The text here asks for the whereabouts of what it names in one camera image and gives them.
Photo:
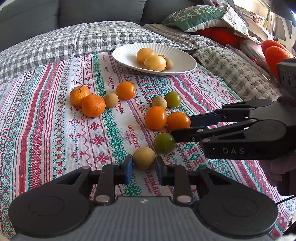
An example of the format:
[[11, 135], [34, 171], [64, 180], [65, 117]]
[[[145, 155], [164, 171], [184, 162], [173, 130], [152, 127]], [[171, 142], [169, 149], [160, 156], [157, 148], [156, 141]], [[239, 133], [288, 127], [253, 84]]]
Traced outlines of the purple gloved right hand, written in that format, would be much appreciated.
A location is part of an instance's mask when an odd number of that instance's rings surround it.
[[272, 186], [280, 195], [295, 195], [295, 154], [274, 160], [259, 160], [259, 165]]

